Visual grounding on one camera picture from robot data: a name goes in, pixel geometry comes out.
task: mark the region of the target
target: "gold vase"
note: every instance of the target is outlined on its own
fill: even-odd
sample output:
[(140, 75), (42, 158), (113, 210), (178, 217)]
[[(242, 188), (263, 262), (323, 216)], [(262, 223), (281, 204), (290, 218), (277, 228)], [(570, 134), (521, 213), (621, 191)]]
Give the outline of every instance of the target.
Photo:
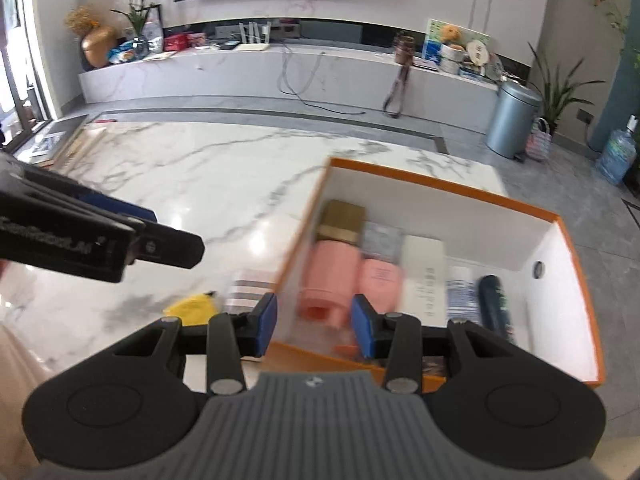
[(107, 54), (117, 44), (117, 33), (113, 27), (96, 27), (82, 38), (84, 55), (91, 66), (96, 68), (107, 65)]

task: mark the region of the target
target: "red box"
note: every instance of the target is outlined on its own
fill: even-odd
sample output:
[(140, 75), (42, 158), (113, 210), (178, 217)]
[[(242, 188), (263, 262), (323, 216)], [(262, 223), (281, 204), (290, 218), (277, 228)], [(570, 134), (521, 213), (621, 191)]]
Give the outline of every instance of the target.
[(174, 34), (168, 38), (164, 38), (164, 49), (171, 52), (180, 52), (189, 47), (189, 41), (185, 33)]
[(207, 35), (204, 32), (190, 32), (187, 34), (187, 42), (189, 46), (205, 46)]

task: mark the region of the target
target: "cosmetic product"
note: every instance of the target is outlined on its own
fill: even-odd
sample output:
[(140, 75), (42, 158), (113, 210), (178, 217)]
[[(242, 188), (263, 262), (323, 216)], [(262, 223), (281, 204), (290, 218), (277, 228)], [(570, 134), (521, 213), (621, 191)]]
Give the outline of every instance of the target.
[(396, 309), (402, 284), (402, 270), (380, 260), (363, 260), (360, 265), (357, 293), (364, 294), (379, 314)]
[(404, 272), (398, 312), (417, 317), (423, 326), (447, 325), (444, 243), (405, 236), (400, 267)]
[(357, 247), (334, 240), (317, 242), (300, 291), (300, 316), (325, 320), (335, 328), (347, 325), (359, 269)]
[(482, 325), (510, 343), (515, 343), (511, 317), (502, 290), (500, 278), (485, 276), (478, 283), (478, 301), (482, 315)]
[(364, 222), (360, 249), (365, 258), (397, 264), (402, 250), (402, 230), (375, 222)]
[(324, 206), (322, 219), (316, 231), (317, 240), (334, 240), (357, 245), (364, 226), (363, 207), (329, 200)]
[(476, 284), (468, 267), (449, 267), (447, 319), (468, 319), (481, 324)]

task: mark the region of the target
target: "orange box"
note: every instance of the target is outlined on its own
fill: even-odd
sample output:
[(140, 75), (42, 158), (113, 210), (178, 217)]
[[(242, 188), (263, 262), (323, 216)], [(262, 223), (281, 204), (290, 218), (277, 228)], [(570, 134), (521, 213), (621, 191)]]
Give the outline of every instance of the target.
[[(331, 158), (276, 280), (278, 323), (265, 370), (384, 370), (341, 358), (344, 334), (298, 316), (298, 296), (322, 208), (343, 200), (366, 209), (367, 220), (436, 238), (446, 263), (475, 278), (500, 277), (516, 343), (582, 382), (597, 387), (605, 369), (598, 326), (575, 248), (555, 213), (503, 196), (383, 166)], [(542, 276), (533, 269), (543, 269)], [(433, 391), (444, 378), (424, 377)]]

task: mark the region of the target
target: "bag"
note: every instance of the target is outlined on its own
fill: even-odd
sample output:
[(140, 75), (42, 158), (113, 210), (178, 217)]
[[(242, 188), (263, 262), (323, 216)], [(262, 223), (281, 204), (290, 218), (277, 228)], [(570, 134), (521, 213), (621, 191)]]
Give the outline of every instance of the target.
[[(395, 61), (400, 65), (400, 72), (391, 87), (391, 92), (386, 97), (382, 105), (383, 113), (393, 119), (397, 119), (402, 115), (404, 107), (404, 93), (406, 92), (406, 83), (409, 81), (409, 71), (414, 65), (415, 40), (411, 36), (406, 36), (402, 32), (398, 32), (394, 38), (394, 48), (396, 50)], [(397, 112), (388, 111), (391, 101), (399, 95), (400, 104)]]
[(551, 151), (551, 134), (549, 133), (549, 123), (542, 117), (537, 118), (533, 123), (531, 134), (527, 139), (526, 152), (533, 160), (547, 160)]

